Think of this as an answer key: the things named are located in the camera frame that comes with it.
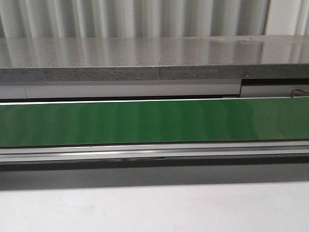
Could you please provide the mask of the grey stone counter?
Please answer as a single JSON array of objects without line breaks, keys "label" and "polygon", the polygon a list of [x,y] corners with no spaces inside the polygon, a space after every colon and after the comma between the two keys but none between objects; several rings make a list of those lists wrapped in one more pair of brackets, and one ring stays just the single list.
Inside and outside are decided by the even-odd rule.
[{"label": "grey stone counter", "polygon": [[2,101],[308,93],[308,36],[0,41]]}]

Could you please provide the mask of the aluminium conveyor frame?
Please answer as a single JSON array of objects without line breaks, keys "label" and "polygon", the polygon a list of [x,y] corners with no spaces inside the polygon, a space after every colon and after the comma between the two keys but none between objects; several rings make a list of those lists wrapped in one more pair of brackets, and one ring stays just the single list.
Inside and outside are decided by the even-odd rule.
[{"label": "aluminium conveyor frame", "polygon": [[309,138],[306,140],[0,146],[0,168],[3,171],[254,165],[306,163],[308,160]]}]

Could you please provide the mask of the white pleated curtain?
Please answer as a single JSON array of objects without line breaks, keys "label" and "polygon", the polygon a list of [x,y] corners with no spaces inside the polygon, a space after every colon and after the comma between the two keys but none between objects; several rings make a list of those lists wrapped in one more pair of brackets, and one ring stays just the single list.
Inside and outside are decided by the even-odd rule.
[{"label": "white pleated curtain", "polygon": [[3,0],[2,38],[308,35],[306,0]]}]

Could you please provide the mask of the green conveyor belt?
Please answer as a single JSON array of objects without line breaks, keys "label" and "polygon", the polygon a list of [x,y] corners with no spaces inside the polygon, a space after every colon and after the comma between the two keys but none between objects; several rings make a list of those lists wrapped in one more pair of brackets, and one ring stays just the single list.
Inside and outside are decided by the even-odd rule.
[{"label": "green conveyor belt", "polygon": [[2,147],[306,140],[308,98],[5,103]]}]

